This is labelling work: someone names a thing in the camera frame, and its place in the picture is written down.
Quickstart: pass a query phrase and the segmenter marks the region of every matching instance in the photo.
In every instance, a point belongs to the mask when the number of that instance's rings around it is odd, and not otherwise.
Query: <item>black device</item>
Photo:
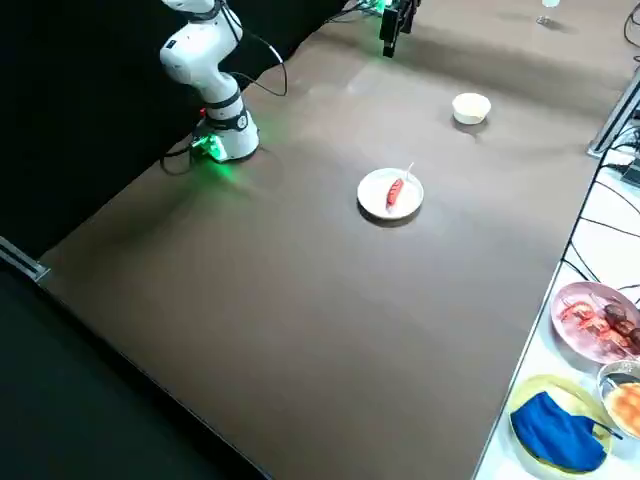
[[[393,58],[396,51],[396,42],[400,32],[411,33],[413,17],[422,0],[393,0],[382,13],[380,25],[380,40],[384,41],[382,54]]]

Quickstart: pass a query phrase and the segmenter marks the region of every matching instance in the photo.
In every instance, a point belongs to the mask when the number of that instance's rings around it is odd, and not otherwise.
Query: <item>white bowl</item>
[[[479,93],[461,93],[453,99],[453,117],[465,125],[477,125],[490,111],[491,102]]]
[[[598,393],[600,394],[600,400],[604,405],[605,410],[609,414],[609,417],[613,420],[613,422],[618,426],[618,428],[624,433],[626,436],[635,438],[636,440],[640,440],[640,437],[634,435],[632,432],[629,432],[624,425],[618,423],[615,415],[609,409],[609,405],[607,403],[607,397],[609,394],[615,389],[616,383],[611,380],[608,380],[610,375],[624,375],[626,381],[629,382],[640,382],[640,362],[633,360],[620,360],[617,362],[610,363],[609,365],[605,365],[598,372]]]

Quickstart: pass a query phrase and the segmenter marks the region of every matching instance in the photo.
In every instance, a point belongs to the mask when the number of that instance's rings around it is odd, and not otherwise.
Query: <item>white plate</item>
[[[404,186],[398,195],[396,204],[387,210],[387,194],[393,182],[404,180]],[[384,220],[398,220],[415,212],[424,199],[424,189],[420,180],[411,173],[399,168],[381,168],[364,177],[358,185],[360,205],[375,217]]]

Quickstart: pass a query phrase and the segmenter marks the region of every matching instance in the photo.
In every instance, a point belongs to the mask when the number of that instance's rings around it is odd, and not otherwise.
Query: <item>black curtain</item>
[[[229,0],[284,58],[344,3]],[[160,47],[185,22],[160,0],[3,9],[0,235],[39,257],[184,137],[200,102],[161,68]],[[275,63],[245,36],[223,66],[257,77]]]

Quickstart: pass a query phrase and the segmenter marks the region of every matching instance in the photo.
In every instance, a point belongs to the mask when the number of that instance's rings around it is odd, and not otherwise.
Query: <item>blue towel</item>
[[[602,465],[604,448],[593,437],[595,422],[571,415],[541,392],[511,414],[520,442],[541,460],[577,472],[591,472]]]

